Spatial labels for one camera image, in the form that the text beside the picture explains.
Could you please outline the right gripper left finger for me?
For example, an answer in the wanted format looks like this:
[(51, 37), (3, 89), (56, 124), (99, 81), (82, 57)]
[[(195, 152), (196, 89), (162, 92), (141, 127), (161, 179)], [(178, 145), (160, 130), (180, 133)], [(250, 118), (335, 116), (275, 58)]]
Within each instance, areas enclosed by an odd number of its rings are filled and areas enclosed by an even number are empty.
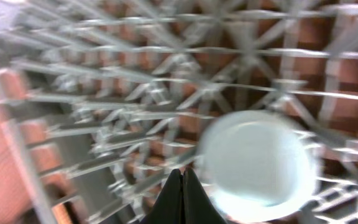
[(150, 213), (140, 224), (181, 224), (183, 210), (182, 175), (179, 169), (171, 171)]

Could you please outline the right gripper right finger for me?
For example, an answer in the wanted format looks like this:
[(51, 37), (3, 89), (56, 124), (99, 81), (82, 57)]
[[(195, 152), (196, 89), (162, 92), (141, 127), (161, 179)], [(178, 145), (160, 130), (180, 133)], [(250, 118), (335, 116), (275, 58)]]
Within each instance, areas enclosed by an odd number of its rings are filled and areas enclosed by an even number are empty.
[(183, 202), (186, 224), (226, 224), (204, 191), (194, 170), (186, 168), (183, 174)]

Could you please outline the light blue cup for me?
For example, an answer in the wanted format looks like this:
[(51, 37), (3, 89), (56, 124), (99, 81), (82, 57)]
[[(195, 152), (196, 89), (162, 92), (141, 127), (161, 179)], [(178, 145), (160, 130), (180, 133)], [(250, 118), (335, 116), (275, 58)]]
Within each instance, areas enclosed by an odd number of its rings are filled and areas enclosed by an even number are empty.
[(287, 217), (319, 188), (316, 144), (297, 122), (265, 110), (226, 114), (197, 145), (196, 171), (216, 209), (239, 223)]

